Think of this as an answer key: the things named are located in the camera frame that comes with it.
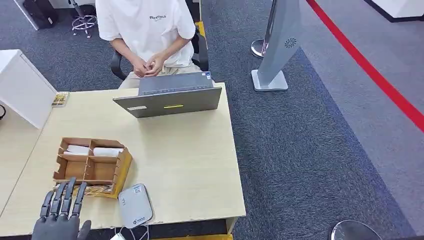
red floor stripe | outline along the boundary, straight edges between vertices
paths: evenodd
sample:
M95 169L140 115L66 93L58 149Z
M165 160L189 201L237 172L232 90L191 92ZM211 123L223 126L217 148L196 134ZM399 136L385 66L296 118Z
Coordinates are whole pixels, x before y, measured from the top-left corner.
M334 37L359 64L359 66L368 74L368 76L380 87L380 89L396 104L411 121L424 132L424 115L414 107L396 88L390 84L379 71L359 52L359 50L349 41L342 31L327 16L323 9L315 0L306 0L316 15L332 32Z

laptop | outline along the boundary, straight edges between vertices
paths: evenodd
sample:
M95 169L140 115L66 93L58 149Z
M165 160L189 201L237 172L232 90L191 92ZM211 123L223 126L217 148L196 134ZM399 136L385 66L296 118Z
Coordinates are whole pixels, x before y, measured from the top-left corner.
M138 96L113 101L136 118L215 110L222 87L214 87L210 72L145 77Z

chair armrest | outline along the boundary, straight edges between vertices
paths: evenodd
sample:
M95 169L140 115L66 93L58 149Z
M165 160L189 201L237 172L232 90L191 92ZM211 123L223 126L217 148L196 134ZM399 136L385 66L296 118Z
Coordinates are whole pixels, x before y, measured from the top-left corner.
M112 73L115 74L115 76L124 81L127 78L127 75L122 72L121 60L122 55L115 50L112 56L112 60L110 61L110 69L112 70Z
M206 39L200 34L199 31L196 31L196 34L199 37L199 40L198 40L198 47L199 47L198 61L200 64L199 67L202 71L208 71L209 58L208 58L208 46L206 44Z
M209 70L208 48L206 46L206 39L200 34L196 28L196 33L191 40L194 47L194 55L191 59L202 71Z

yellow label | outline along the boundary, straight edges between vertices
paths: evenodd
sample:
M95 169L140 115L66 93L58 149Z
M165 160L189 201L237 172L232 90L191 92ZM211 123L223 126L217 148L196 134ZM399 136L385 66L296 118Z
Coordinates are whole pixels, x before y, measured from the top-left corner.
M173 109L173 108L182 108L184 107L183 104L177 104L177 105L168 105L168 106L164 106L164 109Z

white wall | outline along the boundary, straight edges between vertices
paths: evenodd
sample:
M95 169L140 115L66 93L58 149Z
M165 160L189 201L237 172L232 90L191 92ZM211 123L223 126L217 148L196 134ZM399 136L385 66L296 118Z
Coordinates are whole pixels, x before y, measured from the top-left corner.
M72 4L68 4L68 0L49 0L53 8L55 9L67 9L67 8L74 8ZM94 5L96 0L75 0L75 2L78 5L84 5L84 4L92 4Z
M394 18L424 15L424 0L372 0Z

